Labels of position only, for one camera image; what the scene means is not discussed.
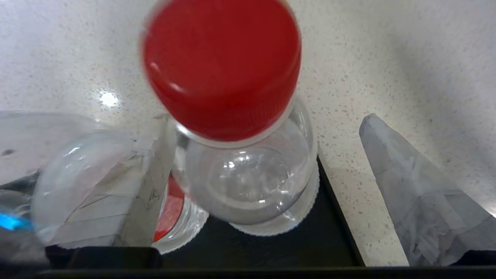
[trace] transparent plastic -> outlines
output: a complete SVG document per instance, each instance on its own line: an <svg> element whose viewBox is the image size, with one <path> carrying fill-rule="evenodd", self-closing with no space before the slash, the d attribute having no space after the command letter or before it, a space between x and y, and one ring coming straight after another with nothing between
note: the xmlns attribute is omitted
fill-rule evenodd
<svg viewBox="0 0 496 279"><path fill-rule="evenodd" d="M210 214L235 224L258 224L291 207L309 181L316 138L304 104L293 98L260 134L237 142L195 135L171 119L176 131L173 175L186 196Z"/></svg>

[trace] plastic bottle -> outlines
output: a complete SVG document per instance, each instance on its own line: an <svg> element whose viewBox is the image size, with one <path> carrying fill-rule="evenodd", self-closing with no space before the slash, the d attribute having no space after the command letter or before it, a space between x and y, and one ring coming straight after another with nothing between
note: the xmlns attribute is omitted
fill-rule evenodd
<svg viewBox="0 0 496 279"><path fill-rule="evenodd" d="M151 18L144 63L177 136L172 174L212 215L256 224L293 205L316 139L295 95L301 38L278 0L173 0Z"/></svg>

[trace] countertop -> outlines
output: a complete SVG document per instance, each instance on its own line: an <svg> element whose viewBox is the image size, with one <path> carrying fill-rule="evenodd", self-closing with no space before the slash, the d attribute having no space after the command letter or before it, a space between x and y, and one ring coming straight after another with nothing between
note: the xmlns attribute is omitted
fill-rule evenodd
<svg viewBox="0 0 496 279"><path fill-rule="evenodd" d="M154 3L0 1L0 110L71 112L140 133L164 112L138 55ZM494 214L496 2L289 3L303 37L298 94L365 264L408 264L358 135L369 113Z"/></svg>

